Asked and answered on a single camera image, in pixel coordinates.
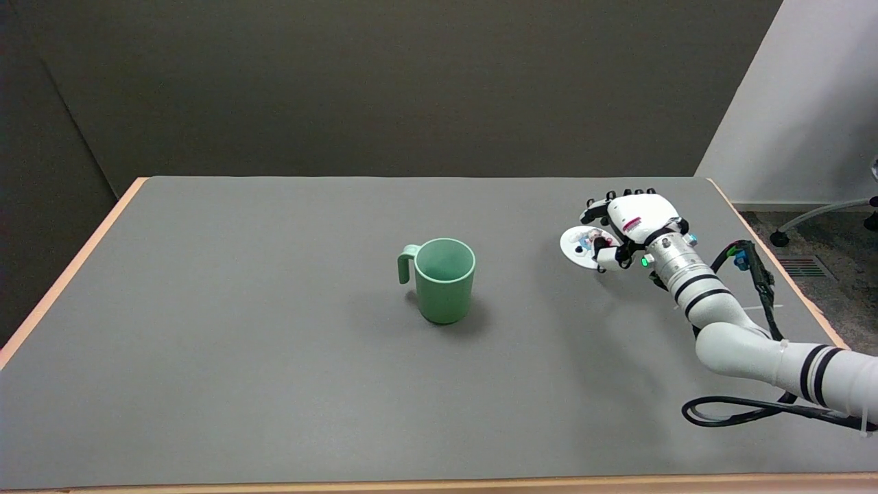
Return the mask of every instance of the floor vent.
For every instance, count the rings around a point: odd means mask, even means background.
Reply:
[[[827,278],[836,281],[817,256],[778,256],[777,260],[793,278]]]

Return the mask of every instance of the green mug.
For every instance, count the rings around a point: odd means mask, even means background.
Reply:
[[[470,310],[476,255],[453,238],[435,238],[423,245],[406,245],[399,255],[399,283],[410,278],[408,260],[414,261],[418,309],[431,323],[460,321]]]

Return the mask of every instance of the mug handle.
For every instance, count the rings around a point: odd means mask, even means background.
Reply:
[[[414,256],[418,255],[418,251],[420,249],[420,245],[406,245],[406,248],[402,250],[402,253],[396,259],[396,265],[399,269],[400,285],[405,285],[406,283],[408,283],[408,280],[410,279],[410,275],[408,272],[408,260],[414,259]]]

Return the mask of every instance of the chair wheel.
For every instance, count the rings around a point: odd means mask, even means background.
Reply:
[[[871,216],[863,220],[863,226],[872,231],[878,230],[878,214],[872,213]]]
[[[771,244],[775,247],[786,247],[789,243],[789,237],[782,231],[775,231],[768,237],[768,240],[770,240]]]

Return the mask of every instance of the chair leg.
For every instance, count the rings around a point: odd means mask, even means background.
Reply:
[[[872,231],[878,230],[878,211],[872,213],[871,216],[863,220],[863,226]]]
[[[799,214],[798,216],[796,216],[792,220],[784,223],[780,228],[775,230],[775,232],[773,234],[771,234],[770,237],[768,237],[768,240],[770,240],[772,245],[774,245],[775,247],[784,247],[789,243],[789,237],[787,236],[787,231],[789,229],[792,229],[795,225],[797,225],[801,222],[804,222],[806,220],[809,220],[810,218],[813,218],[814,216],[817,216],[819,214],[830,213],[831,211],[839,211],[840,209],[846,209],[848,207],[865,206],[866,204],[872,204],[873,202],[875,204],[878,204],[878,196],[870,198],[870,199],[846,200],[845,202],[837,202],[835,204],[827,204],[826,206],[818,207],[817,209],[812,209],[808,213]],[[870,222],[878,222],[878,218],[871,220]]]

